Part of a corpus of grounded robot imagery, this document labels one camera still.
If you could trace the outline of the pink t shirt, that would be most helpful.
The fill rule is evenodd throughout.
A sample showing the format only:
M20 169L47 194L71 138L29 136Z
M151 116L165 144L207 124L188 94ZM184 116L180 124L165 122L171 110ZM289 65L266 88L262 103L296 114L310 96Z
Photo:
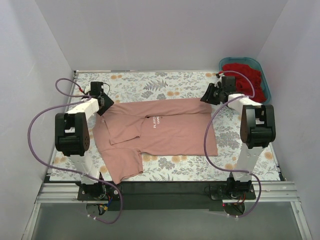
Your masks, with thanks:
M97 115L95 145L112 181L143 172L142 154L218 155L212 107L199 98L116 103Z

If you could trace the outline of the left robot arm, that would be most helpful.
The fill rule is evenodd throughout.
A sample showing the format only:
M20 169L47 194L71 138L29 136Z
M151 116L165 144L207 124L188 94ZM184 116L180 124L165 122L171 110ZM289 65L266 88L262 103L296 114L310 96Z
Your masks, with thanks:
M89 157L90 133L88 120L94 115L102 116L114 101L104 91L106 84L92 81L83 91L91 99L73 109L55 116L55 148L68 157L81 175L79 186L95 200L106 196L106 187L99 182L102 175Z

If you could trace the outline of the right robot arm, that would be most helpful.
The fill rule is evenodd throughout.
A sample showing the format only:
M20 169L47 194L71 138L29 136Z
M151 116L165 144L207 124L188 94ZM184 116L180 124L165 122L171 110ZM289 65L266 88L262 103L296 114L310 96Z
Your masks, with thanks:
M235 169L229 169L226 181L210 185L207 189L213 200L255 199L252 179L259 156L276 138L274 107L253 101L255 97L236 91L236 78L217 74L217 82L210 83L200 99L211 105L229 107L241 115L240 139L241 151Z

